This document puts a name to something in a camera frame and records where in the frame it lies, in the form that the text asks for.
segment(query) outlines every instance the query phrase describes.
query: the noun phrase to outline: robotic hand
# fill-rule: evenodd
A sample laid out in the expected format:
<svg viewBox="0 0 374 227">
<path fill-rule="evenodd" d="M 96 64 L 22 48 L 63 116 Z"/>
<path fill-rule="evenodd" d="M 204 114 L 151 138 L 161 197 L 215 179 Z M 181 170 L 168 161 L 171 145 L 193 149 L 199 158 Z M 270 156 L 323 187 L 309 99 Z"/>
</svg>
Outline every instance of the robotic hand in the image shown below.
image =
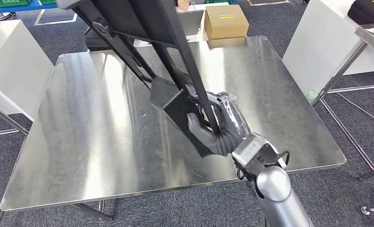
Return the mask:
<svg viewBox="0 0 374 227">
<path fill-rule="evenodd" d="M 289 161 L 289 152 L 279 154 L 265 138 L 251 132 L 242 113 L 227 93 L 208 93 L 208 97 L 214 106 L 220 133 L 215 135 L 203 127 L 193 113 L 188 114 L 190 131 L 213 154 L 227 156 L 231 153 L 238 168 L 238 178 L 242 180 L 245 177 L 253 182 L 271 227 L 312 227 L 284 171 Z M 282 159 L 284 155 L 287 155 L 286 162 Z"/>
</svg>

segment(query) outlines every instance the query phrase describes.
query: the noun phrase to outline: white table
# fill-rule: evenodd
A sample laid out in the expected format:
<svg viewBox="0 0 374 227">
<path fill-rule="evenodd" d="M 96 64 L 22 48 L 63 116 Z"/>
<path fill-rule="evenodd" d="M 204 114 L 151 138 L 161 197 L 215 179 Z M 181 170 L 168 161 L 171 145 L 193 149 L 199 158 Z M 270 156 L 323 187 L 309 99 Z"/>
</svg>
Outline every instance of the white table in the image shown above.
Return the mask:
<svg viewBox="0 0 374 227">
<path fill-rule="evenodd" d="M 30 120 L 54 66 L 21 20 L 0 21 L 0 110 Z"/>
<path fill-rule="evenodd" d="M 228 5 L 227 2 L 221 2 L 221 3 L 210 3 L 210 4 L 200 4 L 200 5 L 190 5 L 187 10 L 182 10 L 180 7 L 176 7 L 177 12 L 186 12 L 186 11 L 196 11 L 196 10 L 204 10 L 202 20 L 200 22 L 200 29 L 196 35 L 188 35 L 186 36 L 188 42 L 199 42 L 199 41 L 207 41 L 208 37 L 206 36 L 205 32 L 205 12 L 206 7 L 208 6 L 225 6 Z M 142 46 L 149 46 L 150 44 L 148 42 L 142 41 L 142 40 L 135 40 L 134 46 L 135 47 L 142 47 Z"/>
<path fill-rule="evenodd" d="M 359 25 L 347 16 L 354 0 L 311 0 L 283 57 L 283 63 L 312 101 L 362 43 Z M 374 71 L 369 45 L 343 75 Z"/>
<path fill-rule="evenodd" d="M 374 163 L 323 97 L 374 88 L 331 89 L 344 75 L 374 71 L 374 25 L 358 25 L 347 13 L 354 0 L 311 0 L 283 57 L 283 63 L 313 105 L 320 101 L 370 167 Z"/>
</svg>

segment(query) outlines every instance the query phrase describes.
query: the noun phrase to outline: black metal bar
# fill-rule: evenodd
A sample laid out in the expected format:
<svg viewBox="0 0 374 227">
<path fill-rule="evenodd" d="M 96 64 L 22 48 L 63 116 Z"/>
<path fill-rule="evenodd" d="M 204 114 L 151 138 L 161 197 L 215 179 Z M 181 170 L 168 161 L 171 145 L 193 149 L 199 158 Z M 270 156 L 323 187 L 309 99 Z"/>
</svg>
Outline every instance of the black metal bar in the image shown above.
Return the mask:
<svg viewBox="0 0 374 227">
<path fill-rule="evenodd" d="M 361 181 L 364 181 L 364 180 L 369 179 L 369 178 L 371 178 L 371 177 L 373 177 L 373 176 L 374 176 L 374 169 L 373 169 L 373 170 L 369 170 L 368 172 L 366 172 L 366 173 L 360 175 L 360 176 L 359 176 L 359 179 L 360 179 Z"/>
<path fill-rule="evenodd" d="M 157 76 L 128 39 L 150 41 L 179 90 L 186 90 L 187 85 L 194 86 L 212 131 L 219 134 L 215 114 L 171 1 L 84 0 L 71 7 L 88 25 L 94 26 L 93 29 L 141 80 L 144 76 L 137 66 L 143 67 L 152 79 Z M 188 74 L 174 65 L 167 47 L 179 51 Z"/>
</svg>

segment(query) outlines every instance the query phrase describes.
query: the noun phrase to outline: gray carpet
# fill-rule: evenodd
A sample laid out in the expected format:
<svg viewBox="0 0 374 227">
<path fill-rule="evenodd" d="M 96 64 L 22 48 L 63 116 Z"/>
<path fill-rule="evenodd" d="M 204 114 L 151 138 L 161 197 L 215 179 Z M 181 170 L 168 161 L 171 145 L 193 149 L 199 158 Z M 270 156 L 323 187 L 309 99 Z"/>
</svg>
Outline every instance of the gray carpet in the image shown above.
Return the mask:
<svg viewBox="0 0 374 227">
<path fill-rule="evenodd" d="M 237 0 L 237 3 L 250 22 L 248 35 L 266 35 L 282 56 L 304 11 L 301 1 L 258 7 L 248 6 L 244 0 Z M 86 26 L 82 21 L 78 19 L 75 23 L 50 27 L 33 26 L 38 13 L 18 13 L 17 18 L 24 21 L 52 62 L 56 62 L 62 53 L 86 50 L 82 39 Z M 374 73 L 346 76 L 336 87 L 368 84 L 374 84 Z M 374 89 L 343 95 L 374 114 Z M 326 100 L 374 161 L 374 120 L 338 95 L 328 95 Z M 347 163 L 337 169 L 292 175 L 293 188 L 317 227 L 374 227 L 374 213 L 365 216 L 359 210 L 364 205 L 374 207 L 374 177 L 365 182 L 357 179 L 359 174 L 369 170 L 366 163 L 325 109 L 318 105 L 315 110 L 343 150 Z M 23 116 L 14 117 L 23 125 L 30 126 Z M 0 129 L 5 127 L 0 120 Z M 0 136 L 0 200 L 21 142 L 19 133 Z M 6 214 L 1 226 L 259 227 L 264 223 L 263 214 L 247 182 L 111 200 L 106 210 L 113 215 L 113 221 L 99 221 L 64 207 L 56 207 Z"/>
</svg>

